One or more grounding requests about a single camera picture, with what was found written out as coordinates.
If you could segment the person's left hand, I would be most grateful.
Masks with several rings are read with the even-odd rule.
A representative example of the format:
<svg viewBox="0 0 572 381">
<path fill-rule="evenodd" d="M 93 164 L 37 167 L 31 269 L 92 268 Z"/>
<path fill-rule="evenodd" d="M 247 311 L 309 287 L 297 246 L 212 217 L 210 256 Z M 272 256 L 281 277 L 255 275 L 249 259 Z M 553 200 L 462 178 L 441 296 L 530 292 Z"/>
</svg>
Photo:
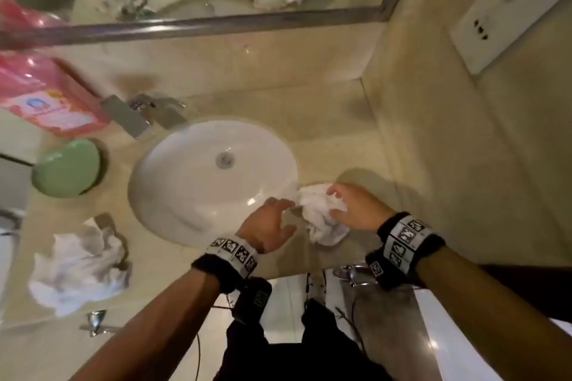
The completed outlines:
<svg viewBox="0 0 572 381">
<path fill-rule="evenodd" d="M 274 252 L 285 244 L 277 241 L 279 229 L 286 226 L 282 225 L 282 214 L 295 205 L 289 199 L 269 197 L 245 219 L 235 235 L 260 254 Z"/>
</svg>

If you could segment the person's right hand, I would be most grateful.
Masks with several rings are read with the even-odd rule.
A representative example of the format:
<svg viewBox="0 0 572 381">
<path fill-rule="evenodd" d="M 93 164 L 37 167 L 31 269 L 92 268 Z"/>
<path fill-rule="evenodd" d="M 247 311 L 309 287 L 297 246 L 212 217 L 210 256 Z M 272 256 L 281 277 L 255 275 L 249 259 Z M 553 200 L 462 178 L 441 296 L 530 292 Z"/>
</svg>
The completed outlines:
<svg viewBox="0 0 572 381">
<path fill-rule="evenodd" d="M 351 229 L 377 233 L 381 225 L 397 214 L 361 185 L 336 182 L 328 187 L 326 194 L 342 199 L 346 211 L 354 214 L 354 224 L 343 224 Z"/>
</svg>

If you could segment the small white towel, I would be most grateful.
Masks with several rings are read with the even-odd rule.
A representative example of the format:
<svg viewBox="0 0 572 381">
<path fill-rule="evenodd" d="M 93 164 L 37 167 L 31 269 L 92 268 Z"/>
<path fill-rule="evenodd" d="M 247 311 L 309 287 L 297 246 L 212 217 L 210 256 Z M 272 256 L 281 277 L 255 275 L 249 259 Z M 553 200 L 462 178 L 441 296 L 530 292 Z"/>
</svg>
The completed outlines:
<svg viewBox="0 0 572 381">
<path fill-rule="evenodd" d="M 331 210 L 347 212 L 342 198 L 327 194 L 330 186 L 332 183 L 307 185 L 296 193 L 296 203 L 301 207 L 311 242 L 327 247 L 337 245 L 349 233 L 349 228 L 330 214 Z"/>
</svg>

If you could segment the person's right forearm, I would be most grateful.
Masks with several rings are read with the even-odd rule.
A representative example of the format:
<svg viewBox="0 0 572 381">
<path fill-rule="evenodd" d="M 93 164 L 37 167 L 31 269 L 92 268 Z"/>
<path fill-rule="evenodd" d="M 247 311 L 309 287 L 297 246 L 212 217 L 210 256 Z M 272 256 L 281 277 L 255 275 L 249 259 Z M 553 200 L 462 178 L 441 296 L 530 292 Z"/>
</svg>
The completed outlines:
<svg viewBox="0 0 572 381">
<path fill-rule="evenodd" d="M 572 337 L 448 247 L 415 271 L 503 381 L 572 381 Z"/>
</svg>

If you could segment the person's left forearm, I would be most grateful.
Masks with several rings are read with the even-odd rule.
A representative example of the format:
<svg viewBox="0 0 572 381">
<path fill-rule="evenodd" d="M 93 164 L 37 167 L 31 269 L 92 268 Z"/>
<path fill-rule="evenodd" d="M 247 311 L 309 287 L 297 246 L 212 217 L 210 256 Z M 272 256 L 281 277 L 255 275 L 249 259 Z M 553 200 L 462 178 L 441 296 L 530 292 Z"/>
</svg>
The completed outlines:
<svg viewBox="0 0 572 381">
<path fill-rule="evenodd" d="M 216 276 L 190 269 L 129 320 L 69 381 L 168 381 L 219 294 Z"/>
</svg>

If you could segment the black wristband with marker tags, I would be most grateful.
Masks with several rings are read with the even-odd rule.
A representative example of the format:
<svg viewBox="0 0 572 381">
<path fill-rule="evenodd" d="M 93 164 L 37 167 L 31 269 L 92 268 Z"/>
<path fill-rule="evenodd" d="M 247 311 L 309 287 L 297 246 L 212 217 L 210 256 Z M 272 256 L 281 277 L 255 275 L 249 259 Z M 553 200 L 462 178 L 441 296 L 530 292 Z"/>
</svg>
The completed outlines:
<svg viewBox="0 0 572 381">
<path fill-rule="evenodd" d="M 243 287 L 258 265 L 260 253 L 236 235 L 213 240 L 191 268 L 218 279 L 220 292 L 227 295 Z"/>
<path fill-rule="evenodd" d="M 384 222 L 377 235 L 382 246 L 366 255 L 366 264 L 384 291 L 409 283 L 418 262 L 446 245 L 439 234 L 406 211 Z"/>
</svg>

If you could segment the white oval sink basin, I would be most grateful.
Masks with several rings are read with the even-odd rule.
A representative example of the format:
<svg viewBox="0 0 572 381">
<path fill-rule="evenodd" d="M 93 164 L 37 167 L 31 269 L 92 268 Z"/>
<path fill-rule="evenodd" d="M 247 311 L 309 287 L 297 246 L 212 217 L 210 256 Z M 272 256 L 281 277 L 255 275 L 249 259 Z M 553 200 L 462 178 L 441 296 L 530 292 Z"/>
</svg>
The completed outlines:
<svg viewBox="0 0 572 381">
<path fill-rule="evenodd" d="M 216 156 L 231 152 L 231 169 Z M 299 172 L 282 139 L 261 125 L 208 120 L 172 132 L 133 168 L 128 201 L 138 221 L 170 242 L 204 248 L 234 233 L 269 197 L 292 199 Z"/>
</svg>

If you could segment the person's black trousers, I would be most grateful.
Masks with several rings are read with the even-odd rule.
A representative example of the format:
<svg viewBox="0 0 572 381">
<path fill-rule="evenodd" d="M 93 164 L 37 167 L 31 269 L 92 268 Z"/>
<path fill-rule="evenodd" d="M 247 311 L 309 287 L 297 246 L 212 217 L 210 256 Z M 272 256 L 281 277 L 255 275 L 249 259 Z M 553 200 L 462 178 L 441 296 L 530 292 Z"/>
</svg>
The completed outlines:
<svg viewBox="0 0 572 381">
<path fill-rule="evenodd" d="M 306 302 L 299 343 L 270 343 L 259 322 L 233 320 L 213 381 L 394 381 L 342 332 L 332 311 Z"/>
</svg>

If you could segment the white ceramic fixture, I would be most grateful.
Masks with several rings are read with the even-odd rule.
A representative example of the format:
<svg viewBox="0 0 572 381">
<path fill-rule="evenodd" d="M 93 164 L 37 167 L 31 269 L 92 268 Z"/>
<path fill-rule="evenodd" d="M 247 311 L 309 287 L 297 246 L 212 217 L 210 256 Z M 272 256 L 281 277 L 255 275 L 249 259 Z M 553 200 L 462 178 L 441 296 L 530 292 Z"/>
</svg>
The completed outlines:
<svg viewBox="0 0 572 381">
<path fill-rule="evenodd" d="M 506 381 L 478 353 L 431 291 L 418 288 L 414 295 L 444 381 Z"/>
</svg>

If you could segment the chrome faucet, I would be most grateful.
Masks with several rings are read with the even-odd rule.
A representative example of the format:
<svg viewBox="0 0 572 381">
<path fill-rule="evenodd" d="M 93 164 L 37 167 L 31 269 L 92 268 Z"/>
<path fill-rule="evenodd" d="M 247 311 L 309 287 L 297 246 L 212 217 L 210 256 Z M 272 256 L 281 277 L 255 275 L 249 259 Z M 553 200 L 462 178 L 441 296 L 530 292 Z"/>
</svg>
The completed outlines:
<svg viewBox="0 0 572 381">
<path fill-rule="evenodd" d="M 154 125 L 169 131 L 188 122 L 182 113 L 186 105 L 161 93 L 137 93 L 126 101 L 111 95 L 102 99 L 100 106 L 133 139 L 139 139 Z"/>
</svg>

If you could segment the large crumpled white towel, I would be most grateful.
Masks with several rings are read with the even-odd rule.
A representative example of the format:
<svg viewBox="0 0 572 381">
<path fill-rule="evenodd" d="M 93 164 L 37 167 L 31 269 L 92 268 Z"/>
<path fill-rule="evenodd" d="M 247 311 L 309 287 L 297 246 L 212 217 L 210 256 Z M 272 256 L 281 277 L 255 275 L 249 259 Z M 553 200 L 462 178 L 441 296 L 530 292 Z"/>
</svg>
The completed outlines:
<svg viewBox="0 0 572 381">
<path fill-rule="evenodd" d="M 76 233 L 54 234 L 51 254 L 34 255 L 27 287 L 36 303 L 63 318 L 88 303 L 114 298 L 128 288 L 126 248 L 112 226 L 95 218 Z"/>
</svg>

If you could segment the green round soap dish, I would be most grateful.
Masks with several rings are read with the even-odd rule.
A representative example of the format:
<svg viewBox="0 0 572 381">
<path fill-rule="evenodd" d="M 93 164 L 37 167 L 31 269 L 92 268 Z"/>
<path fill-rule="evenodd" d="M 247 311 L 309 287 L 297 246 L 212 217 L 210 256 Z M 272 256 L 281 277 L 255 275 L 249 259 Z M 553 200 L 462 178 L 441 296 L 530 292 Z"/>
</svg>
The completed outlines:
<svg viewBox="0 0 572 381">
<path fill-rule="evenodd" d="M 95 184 L 101 167 L 101 154 L 94 142 L 89 139 L 72 140 L 36 162 L 32 168 L 32 186 L 48 197 L 76 197 Z"/>
</svg>

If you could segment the pink plastic packet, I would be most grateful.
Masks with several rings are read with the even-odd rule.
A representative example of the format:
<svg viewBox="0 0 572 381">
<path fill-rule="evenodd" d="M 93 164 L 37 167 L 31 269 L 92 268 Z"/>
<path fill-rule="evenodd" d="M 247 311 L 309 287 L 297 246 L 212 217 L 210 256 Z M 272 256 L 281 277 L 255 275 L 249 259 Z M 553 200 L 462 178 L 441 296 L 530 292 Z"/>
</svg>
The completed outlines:
<svg viewBox="0 0 572 381">
<path fill-rule="evenodd" d="M 111 122 L 99 98 L 62 61 L 39 52 L 0 52 L 0 108 L 58 138 Z"/>
</svg>

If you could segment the chrome wall hook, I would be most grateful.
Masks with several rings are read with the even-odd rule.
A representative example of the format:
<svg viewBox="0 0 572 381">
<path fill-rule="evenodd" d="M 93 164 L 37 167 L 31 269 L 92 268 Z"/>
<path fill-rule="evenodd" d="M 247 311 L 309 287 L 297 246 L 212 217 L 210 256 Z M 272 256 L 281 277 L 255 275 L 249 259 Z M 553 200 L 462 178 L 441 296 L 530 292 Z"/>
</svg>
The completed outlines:
<svg viewBox="0 0 572 381">
<path fill-rule="evenodd" d="M 91 338 L 103 334 L 115 334 L 121 327 L 108 326 L 104 323 L 107 310 L 98 310 L 86 315 L 87 323 L 79 326 L 79 330 L 87 332 Z"/>
</svg>

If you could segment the white wall socket plate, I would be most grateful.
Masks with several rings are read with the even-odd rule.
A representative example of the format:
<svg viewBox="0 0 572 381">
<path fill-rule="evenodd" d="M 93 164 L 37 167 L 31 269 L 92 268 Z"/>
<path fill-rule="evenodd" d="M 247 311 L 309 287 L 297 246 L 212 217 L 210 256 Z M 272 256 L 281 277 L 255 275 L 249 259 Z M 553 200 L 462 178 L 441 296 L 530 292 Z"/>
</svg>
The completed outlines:
<svg viewBox="0 0 572 381">
<path fill-rule="evenodd" d="M 475 0 L 451 31 L 469 74 L 488 67 L 560 0 Z"/>
</svg>

